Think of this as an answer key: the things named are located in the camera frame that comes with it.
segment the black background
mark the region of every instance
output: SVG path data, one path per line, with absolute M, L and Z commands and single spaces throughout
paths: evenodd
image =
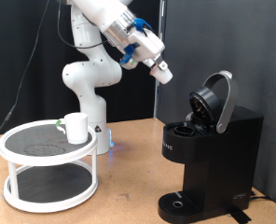
M 21 76 L 35 44 L 45 1 L 0 1 L 0 125 L 14 105 Z M 24 79 L 16 110 L 3 128 L 26 122 L 58 119 L 79 111 L 76 95 L 62 82 L 62 70 L 68 63 L 86 61 L 85 55 L 63 44 L 57 34 L 58 3 L 50 0 L 33 61 Z M 159 0 L 133 1 L 129 9 L 137 17 L 159 27 Z M 74 44 L 70 7 L 62 7 L 61 33 Z M 105 44 L 108 54 L 119 61 L 122 54 Z M 115 122 L 153 117 L 155 79 L 149 68 L 139 64 L 134 70 L 123 69 L 121 81 L 111 87 L 97 88 L 107 102 L 107 121 Z
M 276 0 L 168 0 L 164 59 L 173 79 L 161 85 L 158 118 L 183 121 L 189 94 L 228 70 L 238 105 L 264 116 L 254 187 L 276 202 Z M 215 90 L 225 96 L 220 82 Z

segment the white mug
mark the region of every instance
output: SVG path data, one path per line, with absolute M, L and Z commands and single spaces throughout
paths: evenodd
M 65 129 L 60 127 L 62 120 L 65 121 Z M 65 134 L 67 141 L 70 144 L 82 144 L 88 141 L 89 131 L 88 131 L 88 116 L 85 113 L 72 113 L 64 116 L 64 119 L 59 119 L 56 122 L 56 127 L 58 130 Z

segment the two-tier stand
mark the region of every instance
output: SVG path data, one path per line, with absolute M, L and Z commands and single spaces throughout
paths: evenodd
M 26 123 L 0 139 L 0 154 L 9 170 L 5 199 L 20 210 L 61 211 L 85 202 L 98 188 L 95 131 L 89 127 L 89 140 L 71 145 L 56 121 Z M 91 166 L 80 161 L 89 154 Z

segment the coffee maker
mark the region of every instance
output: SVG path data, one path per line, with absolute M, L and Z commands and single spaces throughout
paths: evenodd
M 228 84 L 225 102 L 211 90 L 221 78 Z M 183 190 L 159 199 L 165 221 L 186 224 L 240 216 L 248 208 L 263 117 L 236 106 L 238 93 L 230 72 L 213 74 L 190 94 L 193 112 L 186 120 L 164 127 L 163 156 L 185 165 Z

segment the mug handle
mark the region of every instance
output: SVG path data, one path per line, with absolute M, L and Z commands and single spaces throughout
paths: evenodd
M 65 134 L 65 129 L 62 128 L 62 127 L 60 126 L 61 123 L 62 123 L 62 119 L 57 120 L 56 123 L 55 123 L 56 128 L 57 128 L 59 131 L 62 131 L 63 134 Z

